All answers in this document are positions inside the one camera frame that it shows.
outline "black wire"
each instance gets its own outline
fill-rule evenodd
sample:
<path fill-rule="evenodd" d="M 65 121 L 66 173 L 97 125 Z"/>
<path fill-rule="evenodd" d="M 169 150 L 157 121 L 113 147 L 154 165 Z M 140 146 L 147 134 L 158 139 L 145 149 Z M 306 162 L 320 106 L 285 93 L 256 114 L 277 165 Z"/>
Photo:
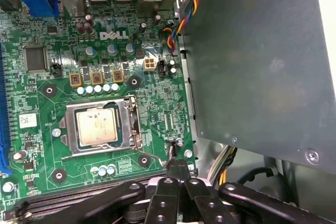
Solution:
<path fill-rule="evenodd" d="M 227 157 L 226 161 L 224 162 L 224 164 L 221 166 L 221 168 L 219 169 L 219 172 L 216 174 L 214 183 L 213 183 L 213 187 L 215 187 L 216 183 L 218 183 L 218 180 L 220 178 L 220 175 L 223 173 L 223 171 L 225 171 L 226 169 L 228 169 L 228 167 L 233 163 L 236 153 L 237 153 L 237 148 L 235 148 Z"/>

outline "integrated circuit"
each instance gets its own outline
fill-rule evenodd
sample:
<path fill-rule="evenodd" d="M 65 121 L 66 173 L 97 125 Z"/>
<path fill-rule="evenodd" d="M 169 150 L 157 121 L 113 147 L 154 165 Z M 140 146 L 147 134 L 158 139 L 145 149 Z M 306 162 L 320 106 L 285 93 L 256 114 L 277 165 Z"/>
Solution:
<path fill-rule="evenodd" d="M 24 62 L 29 72 L 45 72 L 48 69 L 45 48 L 42 46 L 25 47 Z"/>
<path fill-rule="evenodd" d="M 141 132 L 135 96 L 67 105 L 59 127 L 67 129 L 61 141 L 70 157 L 141 148 Z"/>

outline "chip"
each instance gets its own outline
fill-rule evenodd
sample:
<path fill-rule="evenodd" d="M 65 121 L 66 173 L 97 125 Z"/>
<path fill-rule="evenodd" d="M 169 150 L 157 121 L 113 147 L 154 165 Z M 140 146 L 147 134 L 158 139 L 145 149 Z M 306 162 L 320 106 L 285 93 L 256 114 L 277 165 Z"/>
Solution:
<path fill-rule="evenodd" d="M 110 67 L 108 67 L 108 66 L 104 66 L 104 67 L 103 67 L 103 71 L 104 71 L 104 72 L 110 72 Z"/>
<path fill-rule="evenodd" d="M 124 75 L 122 70 L 114 70 L 112 71 L 113 82 L 115 83 L 123 83 L 124 82 Z"/>
<path fill-rule="evenodd" d="M 28 188 L 32 188 L 32 187 L 35 186 L 35 183 L 34 183 L 33 180 L 30 180 L 30 181 L 27 181 L 27 182 L 26 182 L 26 186 L 27 186 Z"/>
<path fill-rule="evenodd" d="M 99 146 L 118 141 L 115 110 L 89 109 L 76 113 L 81 146 Z"/>
<path fill-rule="evenodd" d="M 137 59 L 143 59 L 145 57 L 145 51 L 143 49 L 137 49 L 136 56 Z"/>
<path fill-rule="evenodd" d="M 44 72 L 48 69 L 44 47 L 25 47 L 24 61 L 27 71 Z"/>
<path fill-rule="evenodd" d="M 89 74 L 83 74 L 83 79 L 84 79 L 84 81 L 89 81 L 89 80 L 91 80 L 91 77 L 90 77 Z"/>
<path fill-rule="evenodd" d="M 101 59 L 101 63 L 107 65 L 109 63 L 109 60 L 107 58 L 103 58 Z"/>
<path fill-rule="evenodd" d="M 101 85 L 104 83 L 104 78 L 102 72 L 92 72 L 91 82 L 93 85 Z"/>
<path fill-rule="evenodd" d="M 83 74 L 88 74 L 90 73 L 90 69 L 89 68 L 83 68 Z"/>
<path fill-rule="evenodd" d="M 70 86 L 73 88 L 78 88 L 83 85 L 82 75 L 80 73 L 71 73 L 70 76 Z"/>
<path fill-rule="evenodd" d="M 80 64 L 82 65 L 82 67 L 87 67 L 88 66 L 88 61 L 87 60 L 82 60 L 80 62 Z"/>
<path fill-rule="evenodd" d="M 155 39 L 156 38 L 156 34 L 155 33 L 149 33 L 149 38 L 150 39 Z"/>
<path fill-rule="evenodd" d="M 47 27 L 47 33 L 56 34 L 57 33 L 57 27 L 56 26 L 48 26 Z"/>
<path fill-rule="evenodd" d="M 111 73 L 104 73 L 104 79 L 111 79 Z"/>
<path fill-rule="evenodd" d="M 32 142 L 26 142 L 25 143 L 25 149 L 33 148 L 33 143 Z"/>
<path fill-rule="evenodd" d="M 23 163 L 24 170 L 34 170 L 34 163 L 32 161 Z"/>

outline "mounting hole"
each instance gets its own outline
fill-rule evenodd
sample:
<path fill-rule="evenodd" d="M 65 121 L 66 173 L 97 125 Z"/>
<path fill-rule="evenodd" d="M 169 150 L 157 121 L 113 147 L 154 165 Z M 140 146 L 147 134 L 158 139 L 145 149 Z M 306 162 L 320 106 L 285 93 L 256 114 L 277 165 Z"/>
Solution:
<path fill-rule="evenodd" d="M 216 216 L 215 220 L 216 220 L 217 223 L 223 223 L 223 216 L 218 215 L 218 216 Z"/>
<path fill-rule="evenodd" d="M 158 216 L 156 217 L 156 220 L 157 220 L 158 222 L 162 222 L 162 221 L 164 221 L 164 216 L 163 216 L 163 215 L 158 215 Z"/>
<path fill-rule="evenodd" d="M 214 208 L 214 207 L 215 207 L 215 203 L 213 203 L 213 202 L 209 202 L 208 206 L 209 206 L 210 208 Z"/>
<path fill-rule="evenodd" d="M 164 182 L 166 184 L 171 184 L 173 181 L 170 178 L 166 178 Z"/>
<path fill-rule="evenodd" d="M 225 188 L 228 189 L 229 191 L 233 191 L 236 189 L 234 185 L 225 185 Z"/>
<path fill-rule="evenodd" d="M 198 184 L 198 180 L 192 178 L 192 179 L 190 180 L 190 183 L 193 184 L 193 185 L 197 185 L 197 184 Z"/>

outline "blue port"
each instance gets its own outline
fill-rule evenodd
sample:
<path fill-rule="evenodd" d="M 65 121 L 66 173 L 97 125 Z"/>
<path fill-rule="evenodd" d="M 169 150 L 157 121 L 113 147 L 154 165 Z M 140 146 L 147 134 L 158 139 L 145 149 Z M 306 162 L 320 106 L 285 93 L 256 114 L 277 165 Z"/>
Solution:
<path fill-rule="evenodd" d="M 9 175 L 13 173 L 8 169 L 10 139 L 11 134 L 9 132 L 4 65 L 0 45 L 0 170 L 2 173 Z"/>
<path fill-rule="evenodd" d="M 32 17 L 58 17 L 58 0 L 22 0 Z"/>

